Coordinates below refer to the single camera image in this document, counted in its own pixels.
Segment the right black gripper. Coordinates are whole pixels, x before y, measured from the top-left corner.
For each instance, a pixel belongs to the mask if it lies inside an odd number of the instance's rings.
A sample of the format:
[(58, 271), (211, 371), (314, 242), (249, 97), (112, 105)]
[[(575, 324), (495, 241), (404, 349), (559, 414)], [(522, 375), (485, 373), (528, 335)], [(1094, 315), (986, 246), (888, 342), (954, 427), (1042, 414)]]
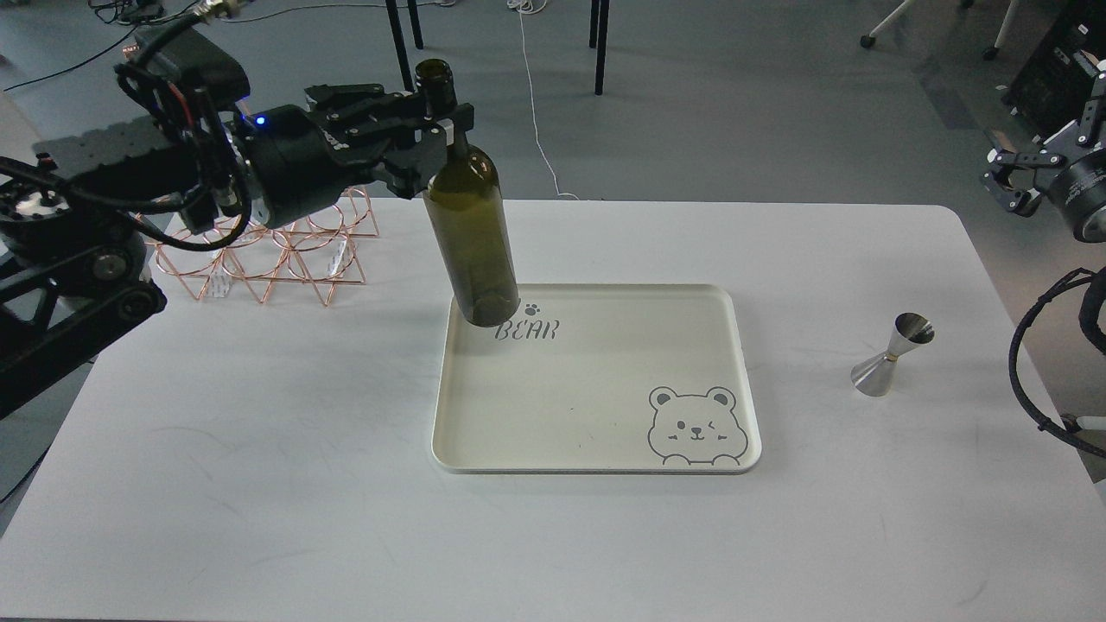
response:
[(987, 156), (981, 184), (1006, 212), (1023, 218), (1039, 210), (1047, 190), (1063, 221), (1081, 243), (1105, 240), (1105, 72), (1103, 62), (1078, 117), (1050, 136), (1039, 153), (999, 147)]

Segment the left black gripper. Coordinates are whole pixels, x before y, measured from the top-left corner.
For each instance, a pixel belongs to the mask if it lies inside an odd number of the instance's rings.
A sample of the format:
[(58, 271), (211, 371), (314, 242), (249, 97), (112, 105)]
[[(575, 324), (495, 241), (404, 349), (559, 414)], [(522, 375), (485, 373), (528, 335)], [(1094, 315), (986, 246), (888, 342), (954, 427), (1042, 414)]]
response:
[[(238, 114), (233, 145), (246, 169), (254, 220), (276, 229), (313, 215), (349, 187), (383, 182), (401, 200), (429, 187), (447, 164), (450, 122), (474, 128), (474, 108), (452, 86), (387, 92), (380, 84), (320, 84), (307, 110), (278, 106)], [(416, 131), (407, 141), (407, 129)]]

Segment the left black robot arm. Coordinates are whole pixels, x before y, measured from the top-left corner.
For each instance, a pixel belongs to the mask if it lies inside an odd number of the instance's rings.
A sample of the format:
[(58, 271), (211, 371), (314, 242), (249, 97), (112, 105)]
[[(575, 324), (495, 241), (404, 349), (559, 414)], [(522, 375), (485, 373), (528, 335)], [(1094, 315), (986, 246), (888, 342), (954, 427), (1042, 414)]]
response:
[(201, 1), (136, 35), (114, 68), (143, 116), (3, 158), (3, 414), (10, 415), (166, 305), (145, 240), (221, 251), (383, 182), (410, 200), (474, 126), (439, 60), (404, 90), (313, 86), (307, 108), (246, 115), (244, 68), (196, 31), (241, 12)]

